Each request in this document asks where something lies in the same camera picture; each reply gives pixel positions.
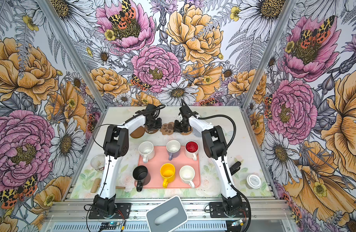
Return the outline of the dark brown round wooden coaster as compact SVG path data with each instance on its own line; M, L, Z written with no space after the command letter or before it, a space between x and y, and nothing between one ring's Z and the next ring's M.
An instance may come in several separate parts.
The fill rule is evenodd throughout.
M159 129L154 129L154 130L149 130L148 128L145 128L145 132L148 134L155 134L159 131Z

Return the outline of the light brown round wooden coaster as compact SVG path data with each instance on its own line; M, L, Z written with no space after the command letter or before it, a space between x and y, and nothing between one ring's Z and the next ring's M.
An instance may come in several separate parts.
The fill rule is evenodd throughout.
M145 128L143 126L138 127L135 129L130 136L134 139L141 138L145 134Z

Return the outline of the red inside white mug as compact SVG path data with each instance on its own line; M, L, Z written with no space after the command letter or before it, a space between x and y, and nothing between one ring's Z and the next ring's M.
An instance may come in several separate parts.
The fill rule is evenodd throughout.
M185 156L194 161L198 160L199 145L195 141L189 141L185 145Z

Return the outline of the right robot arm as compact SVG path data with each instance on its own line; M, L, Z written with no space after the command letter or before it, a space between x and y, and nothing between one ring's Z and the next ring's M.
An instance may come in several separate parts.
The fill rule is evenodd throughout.
M207 122L208 119L225 118L233 126L233 135L229 142L226 141L222 127L214 126ZM181 101L179 119L174 122L175 132L188 132L188 129L196 129L202 135L203 148L206 156L212 159L221 184L221 198L224 212L235 215L236 211L243 206L243 194L235 187L230 167L228 165L227 152L236 137L236 124L234 120L226 115L213 115L201 117Z

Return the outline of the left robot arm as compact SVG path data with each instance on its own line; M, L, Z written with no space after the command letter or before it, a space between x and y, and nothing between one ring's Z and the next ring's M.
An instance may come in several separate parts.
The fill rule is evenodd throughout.
M122 124L109 124L101 146L105 154L105 168L100 183L100 189L94 197L91 211L103 217L110 218L116 213L116 180L123 157L129 150L129 136L139 127L157 130L162 127L159 118L160 110L165 105L148 104L144 110L139 110Z

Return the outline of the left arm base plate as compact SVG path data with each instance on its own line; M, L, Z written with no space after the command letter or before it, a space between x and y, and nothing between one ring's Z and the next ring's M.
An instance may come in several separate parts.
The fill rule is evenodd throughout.
M131 203L115 203L115 212L108 213L92 206L89 212L89 219L128 219L131 211Z

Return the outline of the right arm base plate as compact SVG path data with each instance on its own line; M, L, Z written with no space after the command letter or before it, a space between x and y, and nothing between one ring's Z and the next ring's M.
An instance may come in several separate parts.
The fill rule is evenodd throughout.
M249 218L250 217L249 216L250 207L245 202L243 202L243 205L240 209L231 211L229 214L225 213L222 202L210 202L208 210L211 218L226 218L226 217Z

